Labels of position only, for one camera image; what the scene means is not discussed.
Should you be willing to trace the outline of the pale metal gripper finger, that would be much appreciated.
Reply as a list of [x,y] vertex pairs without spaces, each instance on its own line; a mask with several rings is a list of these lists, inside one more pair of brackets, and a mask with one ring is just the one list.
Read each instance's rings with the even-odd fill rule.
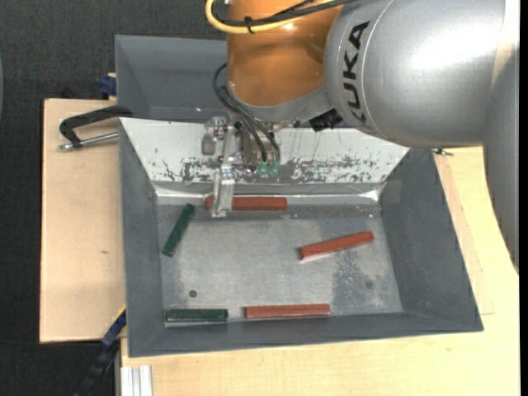
[[213,203],[210,208],[212,218],[220,218],[224,215],[220,207],[220,191],[222,186],[222,175],[220,172],[215,173],[214,175],[214,184],[213,184]]
[[233,191],[236,181],[231,166],[221,167],[221,212],[232,210]]

